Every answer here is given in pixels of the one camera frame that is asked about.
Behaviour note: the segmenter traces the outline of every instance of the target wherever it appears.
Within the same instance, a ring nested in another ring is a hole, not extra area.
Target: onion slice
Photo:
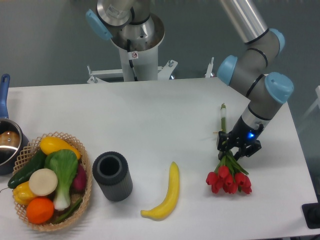
[[[48,168],[35,171],[29,179],[29,188],[37,196],[47,196],[53,193],[57,185],[57,175]]]

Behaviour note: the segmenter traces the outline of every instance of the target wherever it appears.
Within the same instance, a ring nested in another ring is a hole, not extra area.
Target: blue joint cap
[[[279,53],[281,53],[282,49],[284,49],[284,47],[286,45],[285,36],[281,32],[279,32],[277,29],[270,28],[269,30],[277,36],[277,38],[279,40],[279,44],[280,44]]]
[[[229,86],[232,75],[234,74],[238,58],[236,56],[228,56],[220,65],[217,77]]]
[[[100,19],[91,9],[86,12],[85,18],[94,33],[100,38],[107,41],[113,37],[106,26],[100,21]]]
[[[269,94],[280,104],[284,104],[294,91],[292,81],[278,72],[271,72],[266,76],[264,84]]]

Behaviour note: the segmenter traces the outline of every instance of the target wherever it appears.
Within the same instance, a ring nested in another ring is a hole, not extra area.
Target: banana
[[[169,216],[175,209],[180,190],[179,168],[173,161],[169,170],[169,185],[163,202],[151,210],[141,210],[141,216],[153,220],[162,220]]]

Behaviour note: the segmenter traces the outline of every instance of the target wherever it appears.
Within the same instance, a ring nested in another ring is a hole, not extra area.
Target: yellow bell pepper
[[[59,137],[46,136],[42,138],[40,142],[40,149],[46,155],[57,152],[61,149],[69,149],[75,153],[76,159],[79,160],[81,158],[81,153],[75,147],[71,146],[69,143]]]
[[[14,200],[20,205],[28,205],[37,197],[29,188],[29,181],[21,183],[13,191]]]

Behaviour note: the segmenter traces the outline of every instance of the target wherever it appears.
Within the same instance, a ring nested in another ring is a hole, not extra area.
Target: saucepan
[[[17,156],[29,142],[18,124],[9,120],[7,109],[9,83],[10,75],[2,75],[0,82],[0,175],[13,172]]]

